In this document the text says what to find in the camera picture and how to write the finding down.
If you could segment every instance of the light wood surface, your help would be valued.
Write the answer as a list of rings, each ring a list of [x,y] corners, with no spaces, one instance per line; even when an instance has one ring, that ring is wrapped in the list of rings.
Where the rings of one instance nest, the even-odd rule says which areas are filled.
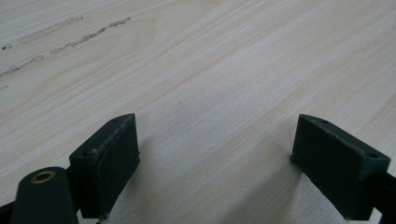
[[[1,204],[127,113],[142,161],[108,223],[347,223],[289,162],[300,113],[396,174],[394,0],[3,0],[0,47]]]

